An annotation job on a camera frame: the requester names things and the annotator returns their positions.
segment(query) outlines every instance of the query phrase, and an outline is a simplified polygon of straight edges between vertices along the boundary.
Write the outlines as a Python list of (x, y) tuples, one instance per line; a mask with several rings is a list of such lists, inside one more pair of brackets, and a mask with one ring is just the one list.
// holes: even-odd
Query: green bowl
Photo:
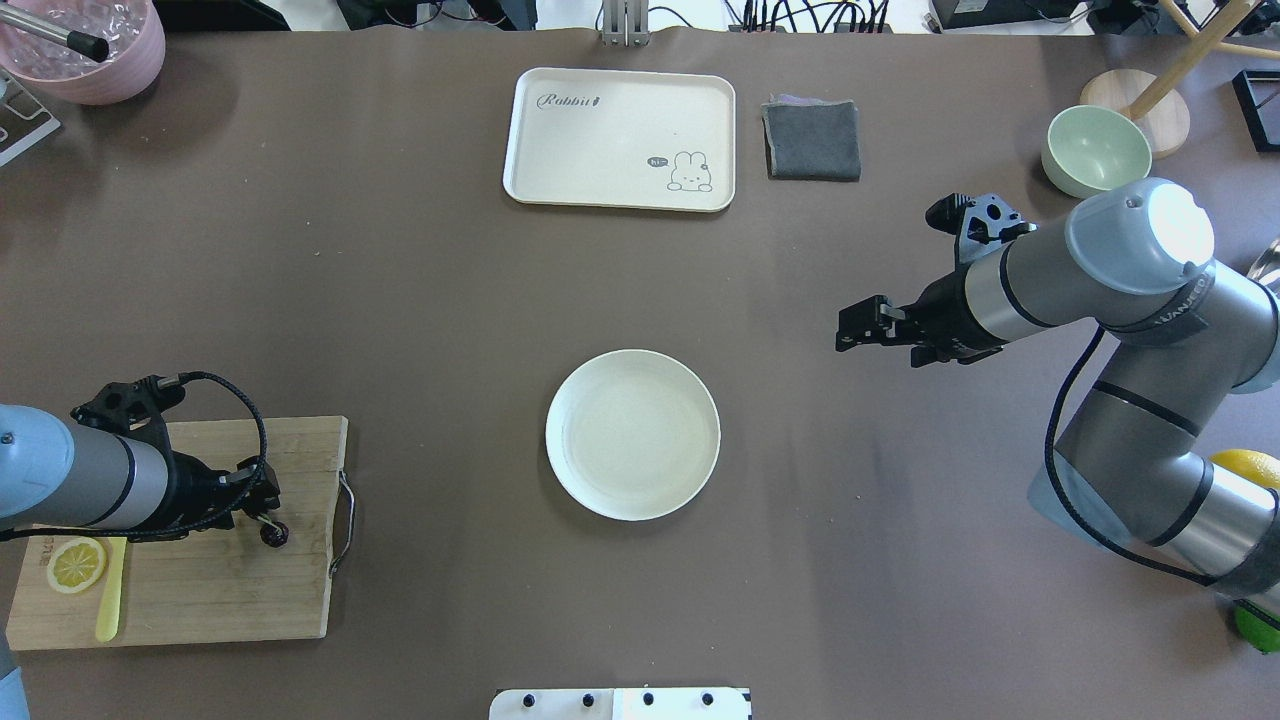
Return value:
[(1048, 124), (1041, 163), (1059, 190), (1089, 197), (1147, 177), (1151, 146), (1138, 126), (1120, 113), (1076, 105)]

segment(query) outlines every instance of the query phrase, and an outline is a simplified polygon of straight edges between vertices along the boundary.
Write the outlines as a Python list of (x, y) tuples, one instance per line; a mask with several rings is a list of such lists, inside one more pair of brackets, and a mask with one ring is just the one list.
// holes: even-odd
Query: black box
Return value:
[(1079, 0), (932, 0), (943, 29), (1069, 18)]

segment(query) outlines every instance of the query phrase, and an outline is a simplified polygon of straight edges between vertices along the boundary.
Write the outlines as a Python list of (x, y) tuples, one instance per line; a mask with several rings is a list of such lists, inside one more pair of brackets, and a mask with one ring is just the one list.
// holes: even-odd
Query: white mounting plate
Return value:
[[(591, 696), (591, 705), (584, 697)], [(645, 696), (653, 701), (645, 703)], [(707, 705), (703, 696), (709, 696)], [(526, 706), (526, 697), (532, 705)], [(750, 720), (748, 688), (579, 688), (503, 691), (489, 720)]]
[(714, 76), (534, 68), (516, 82), (502, 184), (521, 202), (723, 210), (735, 105)]

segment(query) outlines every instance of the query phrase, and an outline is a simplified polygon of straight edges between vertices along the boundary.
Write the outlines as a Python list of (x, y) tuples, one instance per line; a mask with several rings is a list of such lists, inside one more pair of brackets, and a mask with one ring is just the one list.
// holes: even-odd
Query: metal rod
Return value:
[(36, 37), (44, 37), (50, 42), (56, 42), (63, 47), (67, 47), (67, 38), (70, 36), (72, 31), (64, 28), (58, 23), (52, 23), (41, 18), (40, 15), (33, 15), (24, 10), (9, 6), (8, 3), (0, 1), (0, 22), (6, 26), (13, 26), (18, 29), (29, 32)]
[[(1160, 0), (1160, 6), (1164, 8), (1166, 13), (1169, 13), (1170, 18), (1174, 18), (1174, 22), (1178, 23), (1178, 27), (1181, 28), (1183, 33), (1187, 35), (1187, 37), (1196, 37), (1199, 33), (1199, 31), (1196, 29), (1196, 26), (1193, 26), (1192, 22), (1187, 18), (1187, 15), (1183, 14), (1183, 10), (1174, 4), (1174, 0)], [(1215, 47), (1215, 50), (1222, 50), (1225, 53), (1235, 53), (1236, 55), (1265, 58), (1267, 60), (1280, 60), (1280, 51), (1277, 50), (1267, 50), (1266, 47), (1251, 47), (1248, 45), (1234, 45), (1226, 41), (1220, 42), (1219, 46)]]
[(1253, 12), (1257, 6), (1258, 0), (1229, 0), (1228, 4), (1219, 10), (1213, 19), (1204, 26), (1204, 29), (1198, 32), (1192, 37), (1190, 44), (1187, 45), (1187, 50), (1174, 60), (1174, 64), (1169, 67), (1164, 73), (1160, 74), (1147, 90), (1133, 101), (1132, 105), (1120, 110), (1123, 115), (1130, 120), (1137, 120), (1147, 115), (1152, 108), (1155, 108), (1161, 100), (1169, 95), (1169, 91), (1174, 88), (1175, 85), (1181, 82), (1187, 73), (1192, 72), (1201, 60), (1208, 55), (1215, 46), (1217, 46), (1224, 37), (1235, 29), (1235, 26), (1240, 24), (1240, 20), (1245, 15)]
[(65, 28), (40, 15), (19, 10), (10, 6), (5, 0), (0, 0), (0, 23), (74, 50), (96, 63), (106, 60), (106, 56), (110, 54), (110, 46), (106, 44), (106, 40), (77, 29)]
[(1266, 100), (1263, 100), (1262, 102), (1258, 102), (1258, 104), (1257, 104), (1256, 106), (1257, 106), (1257, 108), (1258, 108), (1258, 109), (1261, 110), (1263, 105), (1266, 105), (1267, 102), (1270, 102), (1270, 101), (1275, 100), (1276, 97), (1280, 97), (1280, 90), (1277, 90), (1277, 91), (1272, 92), (1272, 94), (1271, 94), (1271, 97), (1267, 97), (1267, 99), (1266, 99)]

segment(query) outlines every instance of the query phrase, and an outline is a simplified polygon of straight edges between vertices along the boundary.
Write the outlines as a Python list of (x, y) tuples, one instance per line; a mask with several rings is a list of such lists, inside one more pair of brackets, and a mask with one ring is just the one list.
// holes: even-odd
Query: brown table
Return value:
[[(0, 170), (3, 400), (61, 414), (108, 380), (219, 372), (269, 415), (347, 415), (362, 506), (328, 638), (23, 653), (33, 712), (462, 720), (498, 688), (652, 683), (748, 685), (762, 719), (1274, 716), (1276, 661), (1221, 601), (1024, 500), (1087, 324), (970, 368), (832, 348), (840, 307), (950, 270), (922, 220), (938, 197), (1069, 210), (1038, 168), (1050, 119), (1180, 46), (224, 35), (170, 38), (146, 97), (50, 102), (67, 129)], [(733, 204), (509, 200), (512, 91), (535, 65), (723, 76)], [(1240, 67), (1213, 56), (1183, 83), (1192, 137), (1156, 167), (1236, 269), (1280, 229)], [(856, 100), (861, 182), (769, 181), (771, 92)], [(577, 506), (541, 442), (559, 382), (618, 347), (685, 361), (723, 424), (703, 493), (643, 524)], [(1280, 451), (1276, 397), (1229, 400), (1199, 450)], [(205, 388), (179, 410), (238, 416)], [(19, 550), (0, 550), (0, 597)]]

